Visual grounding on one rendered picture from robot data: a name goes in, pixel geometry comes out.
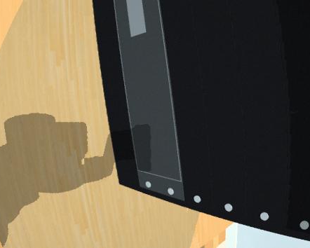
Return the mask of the black server rack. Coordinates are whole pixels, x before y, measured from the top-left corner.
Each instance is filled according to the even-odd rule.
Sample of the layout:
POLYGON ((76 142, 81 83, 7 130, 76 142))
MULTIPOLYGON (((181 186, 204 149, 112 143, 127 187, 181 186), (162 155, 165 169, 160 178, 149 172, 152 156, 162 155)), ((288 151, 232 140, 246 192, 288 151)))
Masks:
POLYGON ((310 0, 93 0, 119 184, 310 241, 310 0))

